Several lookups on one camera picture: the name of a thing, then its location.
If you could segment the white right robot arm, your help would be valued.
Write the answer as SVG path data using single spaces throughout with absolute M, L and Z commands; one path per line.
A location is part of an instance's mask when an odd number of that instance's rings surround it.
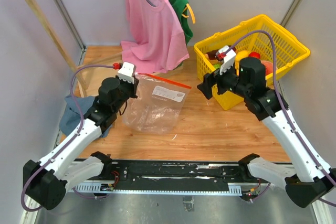
M 250 154 L 239 162 L 238 177 L 244 182 L 263 179 L 285 190 L 297 206 L 305 208 L 335 187 L 335 169 L 313 149 L 299 129 L 283 97 L 266 86 L 266 69 L 257 58 L 244 58 L 239 69 L 231 66 L 207 73 L 197 88 L 206 99 L 231 91 L 244 99 L 247 109 L 277 138 L 291 160 L 293 169 L 269 162 Z

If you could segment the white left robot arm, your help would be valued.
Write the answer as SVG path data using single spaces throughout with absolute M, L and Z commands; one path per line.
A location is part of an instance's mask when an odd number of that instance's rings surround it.
M 25 196 L 39 203 L 40 208 L 52 210 L 60 204 L 65 194 L 91 177 L 102 180 L 112 175 L 111 158 L 101 152 L 93 153 L 77 165 L 71 163 L 94 140 L 105 133 L 121 114 L 122 106 L 130 98 L 136 98 L 138 79 L 134 75 L 117 74 L 106 78 L 92 106 L 81 114 L 79 124 L 67 138 L 49 154 L 23 167 L 21 204 Z

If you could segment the clear zip top bag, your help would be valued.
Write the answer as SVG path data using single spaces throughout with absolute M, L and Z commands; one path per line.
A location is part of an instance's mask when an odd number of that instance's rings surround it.
M 139 73 L 136 78 L 138 97 L 128 100 L 122 122 L 139 132 L 170 132 L 177 124 L 191 87 L 147 73 Z

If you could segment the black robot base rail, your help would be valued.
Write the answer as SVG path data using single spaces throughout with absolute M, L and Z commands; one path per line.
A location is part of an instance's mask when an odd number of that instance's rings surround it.
M 237 163 L 197 161 L 113 160 L 112 172 L 76 186 L 80 193 L 98 195 L 253 195 L 267 182 L 245 179 Z

